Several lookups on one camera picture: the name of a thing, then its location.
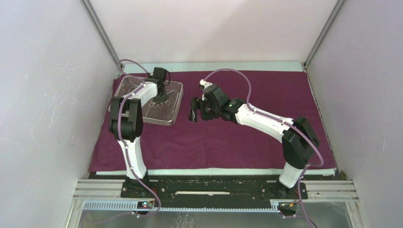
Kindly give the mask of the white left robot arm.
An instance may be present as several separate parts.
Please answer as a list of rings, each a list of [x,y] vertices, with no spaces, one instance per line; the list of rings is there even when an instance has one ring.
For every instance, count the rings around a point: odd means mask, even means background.
[[[121,146],[125,165],[126,183],[139,198],[148,196],[150,184],[143,180],[147,168],[141,151],[141,134],[144,128],[142,107],[154,98],[164,102],[167,84],[171,76],[168,70],[156,67],[147,78],[139,78],[141,83],[123,96],[115,96],[110,102],[109,131]]]

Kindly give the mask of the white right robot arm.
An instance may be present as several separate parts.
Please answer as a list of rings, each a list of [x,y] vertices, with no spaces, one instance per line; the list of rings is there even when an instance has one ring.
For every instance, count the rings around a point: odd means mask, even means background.
[[[199,116],[204,121],[221,118],[251,127],[279,141],[285,165],[276,191],[281,198],[290,198],[298,180],[310,166],[311,158],[320,155],[318,137],[307,118],[281,117],[256,108],[246,100],[230,99],[217,84],[207,83],[201,90],[202,96],[191,98],[189,121],[195,123]]]

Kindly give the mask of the magenta surgical wrap cloth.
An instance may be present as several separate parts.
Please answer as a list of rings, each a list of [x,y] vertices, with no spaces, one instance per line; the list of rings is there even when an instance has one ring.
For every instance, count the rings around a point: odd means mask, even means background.
[[[188,120],[190,100],[201,96],[198,83],[207,78],[230,98],[250,98],[264,111],[289,118],[308,119],[318,136],[323,168],[334,169],[333,157],[305,72],[221,71],[172,72],[171,80],[183,84],[183,97],[172,126],[144,124],[140,138],[143,161],[159,169],[281,169],[285,160],[281,143],[251,127],[222,119]]]

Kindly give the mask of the metal mesh instrument tray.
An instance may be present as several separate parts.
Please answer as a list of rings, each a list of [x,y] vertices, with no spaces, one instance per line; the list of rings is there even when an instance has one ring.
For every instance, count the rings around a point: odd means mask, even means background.
[[[135,90],[140,85],[138,79],[124,76],[118,84],[114,96],[124,96]],[[163,102],[157,102],[154,98],[147,103],[142,103],[143,122],[164,126],[174,125],[178,116],[179,107],[183,97],[183,84],[171,81],[165,88],[167,98]]]

